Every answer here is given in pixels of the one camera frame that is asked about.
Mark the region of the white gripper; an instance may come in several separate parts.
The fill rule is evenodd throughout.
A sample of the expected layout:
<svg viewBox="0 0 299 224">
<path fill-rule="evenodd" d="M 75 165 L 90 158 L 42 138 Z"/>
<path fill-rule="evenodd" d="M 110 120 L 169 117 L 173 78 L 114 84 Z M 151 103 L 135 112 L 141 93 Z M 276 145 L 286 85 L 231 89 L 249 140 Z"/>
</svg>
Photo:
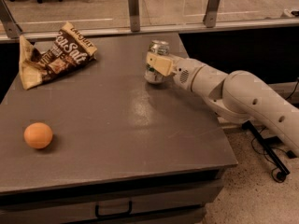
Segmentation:
<svg viewBox="0 0 299 224">
<path fill-rule="evenodd" d="M 195 59 L 181 58 L 171 55 L 170 58 L 156 53 L 147 53 L 147 64 L 162 74 L 164 77 L 173 74 L 173 80 L 176 85 L 184 90 L 192 88 L 192 82 L 197 73 L 206 66 Z"/>
</svg>

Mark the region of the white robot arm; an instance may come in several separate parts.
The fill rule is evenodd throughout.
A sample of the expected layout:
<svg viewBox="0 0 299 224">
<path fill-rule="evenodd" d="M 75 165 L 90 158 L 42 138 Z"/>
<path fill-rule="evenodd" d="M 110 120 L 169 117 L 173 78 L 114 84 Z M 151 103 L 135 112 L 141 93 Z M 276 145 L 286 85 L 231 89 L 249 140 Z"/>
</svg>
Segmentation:
<svg viewBox="0 0 299 224">
<path fill-rule="evenodd" d="M 232 123 L 257 119 L 299 156 L 299 109 L 247 71 L 226 74 L 195 59 L 147 54 L 147 65 Z"/>
</svg>

